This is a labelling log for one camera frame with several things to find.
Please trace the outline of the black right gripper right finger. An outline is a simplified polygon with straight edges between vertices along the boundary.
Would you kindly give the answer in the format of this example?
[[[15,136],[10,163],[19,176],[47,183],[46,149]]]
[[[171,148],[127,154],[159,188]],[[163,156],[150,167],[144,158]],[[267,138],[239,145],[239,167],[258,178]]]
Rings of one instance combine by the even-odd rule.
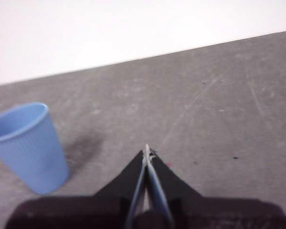
[[[168,228],[186,228],[184,204],[203,196],[180,179],[148,144],[145,145],[145,161],[152,209],[164,218]]]

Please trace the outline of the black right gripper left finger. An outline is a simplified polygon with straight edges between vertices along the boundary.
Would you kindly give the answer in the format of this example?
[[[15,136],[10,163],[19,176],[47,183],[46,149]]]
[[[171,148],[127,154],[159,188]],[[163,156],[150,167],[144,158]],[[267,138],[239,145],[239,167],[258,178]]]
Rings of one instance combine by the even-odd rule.
[[[135,217],[142,212],[146,185],[145,150],[139,153],[107,185],[96,192],[93,197],[109,203],[120,204],[119,216],[123,229],[131,229]]]

